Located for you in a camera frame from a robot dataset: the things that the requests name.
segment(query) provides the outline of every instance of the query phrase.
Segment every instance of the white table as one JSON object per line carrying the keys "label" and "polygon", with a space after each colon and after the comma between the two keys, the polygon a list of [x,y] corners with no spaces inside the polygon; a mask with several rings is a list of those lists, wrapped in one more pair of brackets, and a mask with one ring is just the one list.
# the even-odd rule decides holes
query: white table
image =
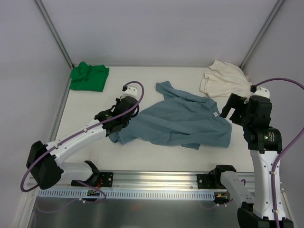
{"label": "white table", "polygon": [[[114,105],[115,98],[122,94],[122,86],[129,81],[140,81],[144,85],[145,95],[140,104],[141,110],[163,100],[163,96],[155,91],[157,82],[169,80],[176,89],[205,96],[200,92],[199,86],[206,70],[208,68],[110,67],[102,93],[70,90],[57,138],[82,127],[97,113]],[[227,98],[219,97],[214,100],[221,111]],[[181,146],[158,146],[141,139],[122,146],[105,138],[83,148],[67,161],[84,160],[91,160],[101,170],[210,171],[217,164],[230,164],[238,172],[253,172],[243,130],[235,124],[232,125],[230,146],[226,149],[203,145],[199,150]]]}

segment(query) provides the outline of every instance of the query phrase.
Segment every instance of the green cloth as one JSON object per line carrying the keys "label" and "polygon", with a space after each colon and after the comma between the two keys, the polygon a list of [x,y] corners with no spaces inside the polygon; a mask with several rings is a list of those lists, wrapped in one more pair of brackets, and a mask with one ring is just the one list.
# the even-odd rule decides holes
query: green cloth
{"label": "green cloth", "polygon": [[104,65],[91,66],[81,62],[71,73],[70,89],[102,92],[109,70]]}

